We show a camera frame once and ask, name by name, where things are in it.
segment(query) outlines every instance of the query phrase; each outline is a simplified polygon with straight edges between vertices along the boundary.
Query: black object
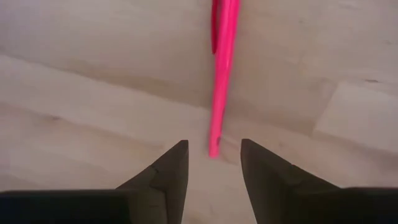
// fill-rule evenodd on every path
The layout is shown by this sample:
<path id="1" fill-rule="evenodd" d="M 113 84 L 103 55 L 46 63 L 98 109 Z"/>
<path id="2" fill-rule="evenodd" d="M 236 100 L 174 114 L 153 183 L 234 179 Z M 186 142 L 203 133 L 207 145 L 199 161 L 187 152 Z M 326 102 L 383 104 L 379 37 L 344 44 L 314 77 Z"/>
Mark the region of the black object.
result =
<path id="1" fill-rule="evenodd" d="M 241 162 L 258 224 L 398 223 L 397 189 L 341 189 L 249 139 Z"/>
<path id="2" fill-rule="evenodd" d="M 188 141 L 180 141 L 116 190 L 0 194 L 0 223 L 181 223 Z"/>

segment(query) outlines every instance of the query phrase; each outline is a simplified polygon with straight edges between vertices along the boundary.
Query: wooden floor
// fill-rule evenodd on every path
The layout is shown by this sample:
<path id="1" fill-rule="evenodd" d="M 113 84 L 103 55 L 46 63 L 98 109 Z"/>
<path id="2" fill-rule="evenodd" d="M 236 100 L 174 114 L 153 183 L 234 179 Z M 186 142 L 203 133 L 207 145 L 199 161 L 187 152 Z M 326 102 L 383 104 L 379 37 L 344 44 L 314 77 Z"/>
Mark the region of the wooden floor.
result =
<path id="1" fill-rule="evenodd" d="M 114 188 L 190 141 L 184 223 L 255 223 L 251 138 L 336 185 L 398 186 L 398 2 L 242 1 L 206 155 L 211 1 L 0 0 L 0 190 Z"/>

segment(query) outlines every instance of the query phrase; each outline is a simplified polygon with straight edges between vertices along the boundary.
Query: pink pen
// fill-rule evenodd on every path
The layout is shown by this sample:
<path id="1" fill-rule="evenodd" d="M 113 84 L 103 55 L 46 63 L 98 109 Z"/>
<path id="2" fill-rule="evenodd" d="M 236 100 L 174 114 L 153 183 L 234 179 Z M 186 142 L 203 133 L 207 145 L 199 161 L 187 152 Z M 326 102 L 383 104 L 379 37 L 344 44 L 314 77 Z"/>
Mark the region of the pink pen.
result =
<path id="1" fill-rule="evenodd" d="M 239 0 L 221 0 L 220 26 L 217 33 L 218 0 L 213 0 L 211 13 L 212 51 L 216 54 L 216 77 L 211 114 L 209 156 L 218 156 L 223 116 L 228 93 L 228 80 L 233 61 L 233 49 L 238 23 Z"/>

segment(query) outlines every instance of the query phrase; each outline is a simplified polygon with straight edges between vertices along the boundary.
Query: pen clip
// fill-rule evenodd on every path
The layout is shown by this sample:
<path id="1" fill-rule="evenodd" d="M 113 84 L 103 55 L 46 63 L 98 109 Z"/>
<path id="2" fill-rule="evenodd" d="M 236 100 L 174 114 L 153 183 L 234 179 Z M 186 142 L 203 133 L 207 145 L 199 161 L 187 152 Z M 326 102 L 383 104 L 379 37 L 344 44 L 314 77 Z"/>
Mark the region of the pen clip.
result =
<path id="1" fill-rule="evenodd" d="M 213 54 L 217 51 L 217 12 L 218 12 L 218 1 L 213 0 L 211 7 L 211 51 Z"/>

